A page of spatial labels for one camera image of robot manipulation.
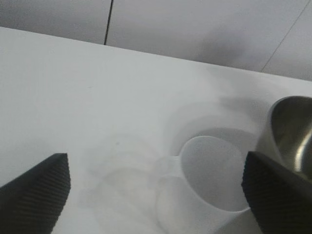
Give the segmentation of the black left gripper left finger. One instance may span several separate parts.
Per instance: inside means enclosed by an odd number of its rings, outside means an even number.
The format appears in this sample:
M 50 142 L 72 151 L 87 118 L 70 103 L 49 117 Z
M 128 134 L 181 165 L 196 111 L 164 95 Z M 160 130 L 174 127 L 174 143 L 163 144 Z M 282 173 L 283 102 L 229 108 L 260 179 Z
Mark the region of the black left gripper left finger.
M 0 188 L 0 232 L 50 234 L 70 189 L 68 155 L 49 156 Z

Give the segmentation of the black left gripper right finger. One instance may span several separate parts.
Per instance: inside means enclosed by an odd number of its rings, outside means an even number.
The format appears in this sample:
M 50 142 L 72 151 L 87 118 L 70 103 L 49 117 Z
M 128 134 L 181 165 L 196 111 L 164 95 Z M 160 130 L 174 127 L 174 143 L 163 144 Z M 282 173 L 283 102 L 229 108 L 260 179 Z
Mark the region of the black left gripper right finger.
M 249 151 L 242 190 L 264 234 L 312 232 L 312 184 L 261 152 Z

